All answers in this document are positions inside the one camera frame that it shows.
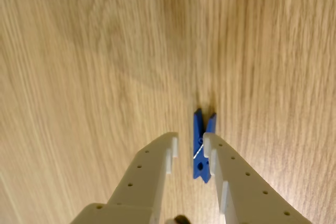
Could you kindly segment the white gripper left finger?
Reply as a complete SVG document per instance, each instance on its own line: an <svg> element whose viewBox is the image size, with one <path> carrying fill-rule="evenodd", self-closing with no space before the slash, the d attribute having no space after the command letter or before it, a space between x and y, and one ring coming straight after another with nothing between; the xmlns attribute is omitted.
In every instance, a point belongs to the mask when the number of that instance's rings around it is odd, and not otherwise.
<svg viewBox="0 0 336 224"><path fill-rule="evenodd" d="M166 175L178 154L168 132L137 152L107 203L91 203L73 223L159 223Z"/></svg>

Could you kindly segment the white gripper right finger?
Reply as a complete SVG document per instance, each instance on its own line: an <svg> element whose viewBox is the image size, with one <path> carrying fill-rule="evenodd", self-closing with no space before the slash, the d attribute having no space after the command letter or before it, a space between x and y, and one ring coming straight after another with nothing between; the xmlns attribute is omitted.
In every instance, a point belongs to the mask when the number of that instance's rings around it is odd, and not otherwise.
<svg viewBox="0 0 336 224"><path fill-rule="evenodd" d="M309 223L225 140L203 135L204 155L215 178L219 212L226 223Z"/></svg>

